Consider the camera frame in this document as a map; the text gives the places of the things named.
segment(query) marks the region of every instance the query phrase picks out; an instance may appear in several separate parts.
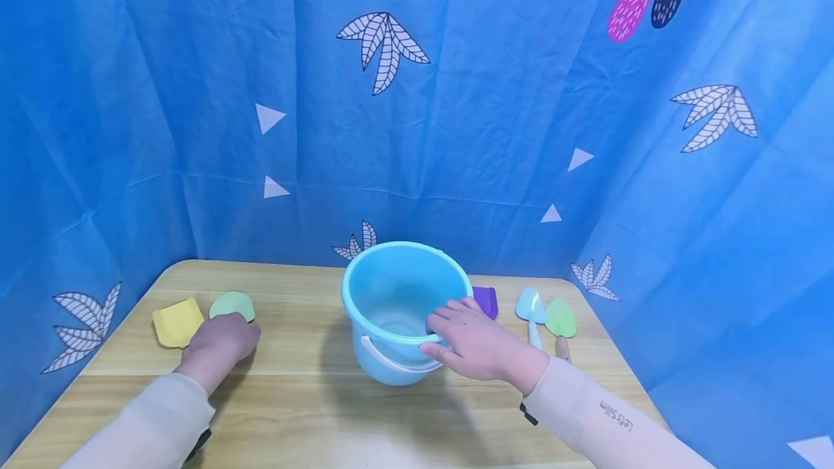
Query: pink oval print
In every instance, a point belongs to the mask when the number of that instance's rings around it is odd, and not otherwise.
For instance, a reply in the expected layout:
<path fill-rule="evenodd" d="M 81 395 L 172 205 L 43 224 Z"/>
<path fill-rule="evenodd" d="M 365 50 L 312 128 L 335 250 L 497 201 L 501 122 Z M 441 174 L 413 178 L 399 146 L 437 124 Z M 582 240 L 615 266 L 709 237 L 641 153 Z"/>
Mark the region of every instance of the pink oval print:
<path fill-rule="evenodd" d="M 627 41 L 640 25 L 648 4 L 649 0 L 617 1 L 608 17 L 608 37 L 617 43 Z"/>

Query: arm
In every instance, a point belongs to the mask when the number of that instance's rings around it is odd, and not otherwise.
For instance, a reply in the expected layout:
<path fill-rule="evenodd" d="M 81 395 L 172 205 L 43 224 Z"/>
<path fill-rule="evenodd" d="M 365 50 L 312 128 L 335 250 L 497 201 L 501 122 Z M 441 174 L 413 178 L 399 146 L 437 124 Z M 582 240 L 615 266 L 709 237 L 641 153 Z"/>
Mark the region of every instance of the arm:
<path fill-rule="evenodd" d="M 669 431 L 562 359 L 550 358 L 526 412 L 599 469 L 715 469 Z"/>
<path fill-rule="evenodd" d="M 472 297 L 450 300 L 426 325 L 450 344 L 423 353 L 460 375 L 509 382 L 526 414 L 598 469 L 715 469 L 683 442 L 566 361 L 489 319 Z"/>
<path fill-rule="evenodd" d="M 61 469 L 177 469 L 214 409 L 205 389 L 179 373 L 159 377 Z"/>
<path fill-rule="evenodd" d="M 179 469 L 209 429 L 209 395 L 259 337 L 237 313 L 203 322 L 174 373 L 152 382 L 61 469 Z"/>

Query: blue bucket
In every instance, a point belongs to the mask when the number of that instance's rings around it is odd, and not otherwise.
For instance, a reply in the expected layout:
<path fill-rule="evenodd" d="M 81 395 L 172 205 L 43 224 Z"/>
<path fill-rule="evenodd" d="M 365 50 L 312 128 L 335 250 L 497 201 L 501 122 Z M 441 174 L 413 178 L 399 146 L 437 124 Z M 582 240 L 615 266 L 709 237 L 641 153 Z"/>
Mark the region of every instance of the blue bucket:
<path fill-rule="evenodd" d="M 390 242 L 357 255 L 342 278 L 342 304 L 353 325 L 353 353 L 362 369 L 388 386 L 407 386 L 440 363 L 419 352 L 426 318 L 449 299 L 472 297 L 466 273 L 430 246 Z"/>

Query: blue curtain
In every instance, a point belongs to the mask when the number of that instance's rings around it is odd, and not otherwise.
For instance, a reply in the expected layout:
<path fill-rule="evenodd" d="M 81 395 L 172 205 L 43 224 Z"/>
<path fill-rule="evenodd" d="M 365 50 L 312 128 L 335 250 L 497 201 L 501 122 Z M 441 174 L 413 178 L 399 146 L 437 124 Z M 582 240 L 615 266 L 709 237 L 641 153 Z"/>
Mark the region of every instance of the blue curtain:
<path fill-rule="evenodd" d="M 0 4 L 0 460 L 167 266 L 375 234 L 571 279 L 719 468 L 833 466 L 834 0 Z"/>

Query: bucket rim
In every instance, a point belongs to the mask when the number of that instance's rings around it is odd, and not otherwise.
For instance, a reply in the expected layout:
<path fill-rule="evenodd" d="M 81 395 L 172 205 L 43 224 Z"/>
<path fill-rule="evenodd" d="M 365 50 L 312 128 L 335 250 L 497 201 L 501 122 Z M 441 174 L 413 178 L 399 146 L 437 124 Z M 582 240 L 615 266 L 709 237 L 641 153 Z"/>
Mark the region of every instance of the bucket rim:
<path fill-rule="evenodd" d="M 366 329 L 368 331 L 368 335 L 372 335 L 380 339 L 387 339 L 387 341 L 398 342 L 400 344 L 408 344 L 412 346 L 418 346 L 420 344 L 423 344 L 424 342 L 443 342 L 443 338 L 441 338 L 436 333 L 412 337 L 406 335 L 398 335 L 396 333 L 391 333 L 390 331 L 383 330 L 383 328 L 380 328 L 379 326 L 375 325 L 373 322 L 369 321 L 367 317 L 362 315 L 358 308 L 356 308 L 356 304 L 353 303 L 353 298 L 348 297 L 348 294 L 350 294 L 350 277 L 353 273 L 353 269 L 356 268 L 356 265 L 358 265 L 358 263 L 360 263 L 362 259 L 366 258 L 368 255 L 373 254 L 374 252 L 378 252 L 386 248 L 396 248 L 397 246 L 404 246 L 404 248 L 418 248 L 419 250 L 427 251 L 430 254 L 437 255 L 438 257 L 445 259 L 446 261 L 449 261 L 449 264 L 458 273 L 458 275 L 464 282 L 464 286 L 466 287 L 466 293 L 463 295 L 463 297 L 473 297 L 472 281 L 470 281 L 470 278 L 468 278 L 466 272 L 463 268 L 460 267 L 457 261 L 451 259 L 451 257 L 448 254 L 446 254 L 443 250 L 438 250 L 436 248 L 433 248 L 433 246 L 428 246 L 422 243 L 415 242 L 386 242 L 362 250 L 356 257 L 353 257 L 353 260 L 350 262 L 349 265 L 347 265 L 347 268 L 345 268 L 345 273 L 342 274 L 342 304 L 345 305 L 347 317 L 349 317 L 351 321 L 356 321 L 364 329 Z"/>

